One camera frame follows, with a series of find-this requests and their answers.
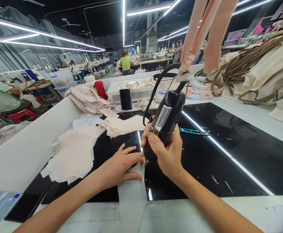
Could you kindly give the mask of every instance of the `man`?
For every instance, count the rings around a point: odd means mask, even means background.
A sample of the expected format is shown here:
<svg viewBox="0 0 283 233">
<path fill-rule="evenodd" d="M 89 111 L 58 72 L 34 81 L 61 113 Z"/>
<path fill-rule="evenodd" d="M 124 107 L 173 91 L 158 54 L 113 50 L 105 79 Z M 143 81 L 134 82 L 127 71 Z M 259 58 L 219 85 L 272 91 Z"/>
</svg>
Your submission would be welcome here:
<svg viewBox="0 0 283 233">
<path fill-rule="evenodd" d="M 20 94 L 20 89 L 14 84 L 0 82 L 0 113 L 16 113 L 32 106 L 28 100 L 16 100 L 11 94 Z"/>
</svg>

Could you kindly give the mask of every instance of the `red stool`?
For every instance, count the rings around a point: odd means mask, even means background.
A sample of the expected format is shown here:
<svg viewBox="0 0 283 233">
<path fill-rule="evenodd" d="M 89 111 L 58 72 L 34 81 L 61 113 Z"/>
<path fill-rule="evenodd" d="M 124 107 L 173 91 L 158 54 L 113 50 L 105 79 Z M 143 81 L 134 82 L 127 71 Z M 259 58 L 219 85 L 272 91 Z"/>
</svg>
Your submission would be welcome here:
<svg viewBox="0 0 283 233">
<path fill-rule="evenodd" d="M 38 115 L 36 115 L 33 111 L 29 110 L 28 108 L 22 110 L 21 112 L 8 115 L 8 117 L 15 124 L 20 124 L 21 123 L 21 117 L 23 117 L 23 116 L 31 116 L 33 119 L 31 119 L 30 121 L 34 121 L 39 117 Z"/>
</svg>

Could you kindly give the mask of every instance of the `cut fabric piece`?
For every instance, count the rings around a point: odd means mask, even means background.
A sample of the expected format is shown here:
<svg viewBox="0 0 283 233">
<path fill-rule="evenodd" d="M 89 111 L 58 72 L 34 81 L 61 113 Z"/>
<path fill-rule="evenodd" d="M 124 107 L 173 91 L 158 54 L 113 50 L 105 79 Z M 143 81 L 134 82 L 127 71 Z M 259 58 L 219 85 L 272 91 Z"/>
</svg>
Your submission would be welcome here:
<svg viewBox="0 0 283 233">
<path fill-rule="evenodd" d="M 130 89 L 131 91 L 142 91 L 145 87 L 155 85 L 156 81 L 153 79 L 153 76 L 146 79 L 144 82 L 126 82 L 123 81 L 119 89 Z"/>
<path fill-rule="evenodd" d="M 93 147 L 104 131 L 104 128 L 94 125 L 68 130 L 59 137 L 60 150 L 49 160 L 41 175 L 49 175 L 51 181 L 67 181 L 68 184 L 84 178 L 93 167 Z"/>
<path fill-rule="evenodd" d="M 114 111 L 117 106 L 112 105 L 108 100 L 101 98 L 96 89 L 89 85 L 76 85 L 71 87 L 65 93 L 65 97 L 69 96 L 71 100 L 83 111 L 90 113 L 92 117 L 105 115 L 107 117 L 119 117 Z"/>
<path fill-rule="evenodd" d="M 127 120 L 107 117 L 103 120 L 101 126 L 107 129 L 107 135 L 110 138 L 145 129 L 142 123 L 142 116 L 139 115 L 133 116 Z"/>
</svg>

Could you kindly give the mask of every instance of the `white machine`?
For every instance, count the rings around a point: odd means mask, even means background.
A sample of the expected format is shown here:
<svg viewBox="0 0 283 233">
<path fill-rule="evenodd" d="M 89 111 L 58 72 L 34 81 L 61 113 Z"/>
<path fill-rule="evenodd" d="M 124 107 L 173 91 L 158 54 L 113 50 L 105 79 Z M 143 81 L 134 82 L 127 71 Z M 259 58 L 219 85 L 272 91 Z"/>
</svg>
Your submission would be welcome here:
<svg viewBox="0 0 283 233">
<path fill-rule="evenodd" d="M 59 55 L 59 58 L 60 58 L 61 61 L 64 61 L 64 62 L 66 62 L 67 64 L 69 64 L 69 62 L 70 62 L 70 61 L 68 60 L 66 54 L 61 54 L 61 55 Z"/>
<path fill-rule="evenodd" d="M 128 83 L 142 83 L 145 82 L 146 79 L 131 79 L 131 80 L 126 80 L 126 82 Z M 113 82 L 110 84 L 108 91 L 107 91 L 107 95 L 108 98 L 113 101 L 115 104 L 120 104 L 121 100 L 120 100 L 120 88 L 122 85 L 122 81 L 119 82 Z M 148 87 L 144 87 L 143 90 L 141 91 L 131 91 L 131 99 L 132 102 L 137 102 L 137 101 L 141 101 L 143 99 L 146 100 L 150 100 L 152 91 L 153 91 L 154 85 L 153 86 L 148 86 Z"/>
<path fill-rule="evenodd" d="M 9 71 L 3 72 L 0 74 L 0 80 L 6 81 L 9 83 L 14 83 L 18 87 L 24 89 L 27 86 L 39 81 L 38 75 L 35 74 L 32 70 L 16 70 L 16 71 Z"/>
</svg>

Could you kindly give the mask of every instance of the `woman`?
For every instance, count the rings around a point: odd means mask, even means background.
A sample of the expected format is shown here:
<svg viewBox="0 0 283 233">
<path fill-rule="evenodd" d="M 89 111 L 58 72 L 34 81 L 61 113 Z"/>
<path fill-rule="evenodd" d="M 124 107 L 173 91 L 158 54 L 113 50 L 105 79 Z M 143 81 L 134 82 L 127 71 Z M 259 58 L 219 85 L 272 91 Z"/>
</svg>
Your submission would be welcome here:
<svg viewBox="0 0 283 233">
<path fill-rule="evenodd" d="M 134 62 L 131 58 L 128 57 L 126 51 L 122 52 L 122 58 L 120 59 L 120 66 L 122 66 L 122 74 L 123 75 L 130 75 L 134 74 L 134 69 L 131 69 L 130 65 L 134 65 Z"/>
</svg>

